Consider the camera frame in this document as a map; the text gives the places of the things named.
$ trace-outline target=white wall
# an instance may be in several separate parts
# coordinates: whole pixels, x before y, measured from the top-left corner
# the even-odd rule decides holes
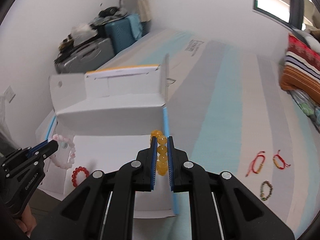
[[[52,110],[48,78],[59,43],[71,27],[92,20],[118,0],[16,0],[0,26],[0,93],[11,85],[6,122],[22,147],[36,144],[35,130]]]
[[[153,28],[190,30],[279,62],[288,30],[252,11],[253,0],[150,0]]]

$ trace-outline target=window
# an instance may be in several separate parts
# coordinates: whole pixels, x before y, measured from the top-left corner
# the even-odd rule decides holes
[[[254,9],[300,30],[312,25],[316,10],[312,0],[255,0]]]

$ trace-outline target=striped pillow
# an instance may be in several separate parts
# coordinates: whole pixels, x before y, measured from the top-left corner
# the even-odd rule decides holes
[[[283,90],[301,89],[320,104],[320,56],[292,34],[289,34],[280,87]]]

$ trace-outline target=striped bed sheet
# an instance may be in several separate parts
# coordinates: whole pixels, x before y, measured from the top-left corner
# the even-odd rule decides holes
[[[167,109],[175,147],[207,171],[230,171],[256,196],[261,183],[270,181],[273,193],[264,203],[298,238],[320,209],[320,140],[310,119],[281,90],[279,66],[217,41],[167,29],[146,35],[102,68],[159,64],[166,53],[173,80]],[[272,161],[278,150],[291,164],[284,170]],[[260,151],[266,152],[261,173],[245,177]],[[177,196],[180,214],[162,223],[158,236],[145,239],[191,239],[188,194]]]

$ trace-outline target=human hand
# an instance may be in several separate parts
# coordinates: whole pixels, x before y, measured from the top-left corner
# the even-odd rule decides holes
[[[24,209],[21,220],[15,219],[17,225],[21,228],[21,230],[26,233],[28,237],[30,237],[32,230],[36,227],[37,222],[35,217],[31,214],[31,209],[29,204],[27,204]]]

